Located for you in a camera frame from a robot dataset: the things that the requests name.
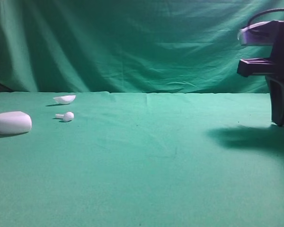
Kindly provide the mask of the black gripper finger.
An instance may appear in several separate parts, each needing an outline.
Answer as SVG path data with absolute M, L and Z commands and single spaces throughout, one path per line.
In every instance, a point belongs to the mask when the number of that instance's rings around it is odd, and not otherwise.
M 284 124 L 284 78 L 266 76 L 271 100 L 271 120 L 279 127 Z

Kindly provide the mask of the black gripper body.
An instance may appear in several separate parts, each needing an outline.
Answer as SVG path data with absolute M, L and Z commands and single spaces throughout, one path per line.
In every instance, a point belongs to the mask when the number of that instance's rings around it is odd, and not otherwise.
M 243 77 L 281 75 L 284 77 L 284 21 L 280 21 L 279 31 L 269 57 L 241 59 L 237 73 Z

